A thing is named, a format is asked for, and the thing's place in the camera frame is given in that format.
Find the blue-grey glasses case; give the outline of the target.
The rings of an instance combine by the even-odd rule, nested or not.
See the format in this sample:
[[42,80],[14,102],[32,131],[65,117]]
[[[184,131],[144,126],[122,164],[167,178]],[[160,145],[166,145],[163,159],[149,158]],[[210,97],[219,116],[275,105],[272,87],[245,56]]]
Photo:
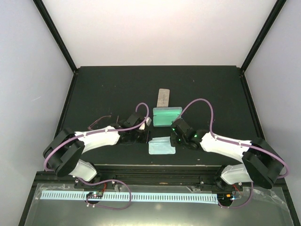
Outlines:
[[182,107],[155,107],[153,108],[153,126],[170,127],[181,113]]

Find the beige glasses case green lining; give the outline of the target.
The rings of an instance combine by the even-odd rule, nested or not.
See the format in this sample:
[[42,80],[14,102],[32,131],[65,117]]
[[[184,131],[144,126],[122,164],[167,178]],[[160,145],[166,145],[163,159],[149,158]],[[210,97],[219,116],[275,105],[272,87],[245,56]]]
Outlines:
[[158,99],[157,99],[157,107],[168,107],[169,96],[170,96],[169,89],[159,89]]

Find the pink sunglasses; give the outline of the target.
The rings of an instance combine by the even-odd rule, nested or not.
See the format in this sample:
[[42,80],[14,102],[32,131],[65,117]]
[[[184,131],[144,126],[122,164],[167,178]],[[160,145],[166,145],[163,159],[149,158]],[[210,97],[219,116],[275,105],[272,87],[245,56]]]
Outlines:
[[105,115],[101,116],[97,120],[95,120],[92,124],[90,124],[87,129],[88,130],[97,130],[97,129],[102,129],[106,126],[109,126],[111,124],[114,124],[118,122],[119,120],[119,115]]

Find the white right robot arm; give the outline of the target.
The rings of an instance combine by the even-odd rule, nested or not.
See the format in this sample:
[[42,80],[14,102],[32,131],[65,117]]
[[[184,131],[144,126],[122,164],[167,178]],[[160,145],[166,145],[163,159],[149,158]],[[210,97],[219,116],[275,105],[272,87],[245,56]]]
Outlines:
[[214,185],[220,190],[239,182],[253,182],[271,189],[284,168],[283,159],[262,138],[237,140],[213,135],[210,131],[195,130],[182,118],[171,124],[171,146],[183,145],[232,158],[240,163],[221,167],[214,177]]

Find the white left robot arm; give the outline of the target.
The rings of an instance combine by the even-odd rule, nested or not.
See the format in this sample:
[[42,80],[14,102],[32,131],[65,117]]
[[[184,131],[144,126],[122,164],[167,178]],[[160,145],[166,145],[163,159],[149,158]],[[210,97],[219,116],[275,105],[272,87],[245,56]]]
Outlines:
[[58,177],[78,177],[91,188],[98,187],[101,176],[94,165],[83,161],[81,156],[91,150],[117,144],[148,143],[150,140],[150,117],[133,113],[127,120],[121,120],[102,129],[74,132],[63,129],[44,150],[45,169]]

